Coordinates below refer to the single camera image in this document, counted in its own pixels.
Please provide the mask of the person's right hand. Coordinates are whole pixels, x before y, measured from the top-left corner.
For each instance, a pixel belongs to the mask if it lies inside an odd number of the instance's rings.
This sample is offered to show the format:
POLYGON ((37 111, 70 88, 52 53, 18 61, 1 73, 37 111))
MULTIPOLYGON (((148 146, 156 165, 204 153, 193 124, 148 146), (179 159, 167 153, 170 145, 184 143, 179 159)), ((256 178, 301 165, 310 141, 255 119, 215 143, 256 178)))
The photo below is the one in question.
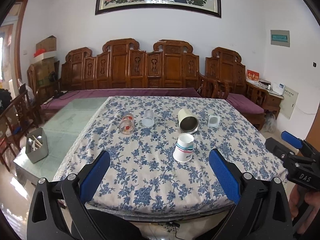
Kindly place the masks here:
MULTIPOLYGON (((298 186, 295 185, 289 197, 289 207, 290 207, 292 219, 294 219, 298 215, 297 204, 299 200, 300 200, 300 194, 298 192, 298 186)), ((311 225, 311 223, 313 222, 313 220, 315 219, 319 211, 319 207, 320 207, 319 192, 307 192, 305 194, 305 202, 313 206, 313 211, 310 213, 309 217, 302 223, 301 227, 297 230, 299 234, 303 234, 306 232, 306 230, 311 225)))

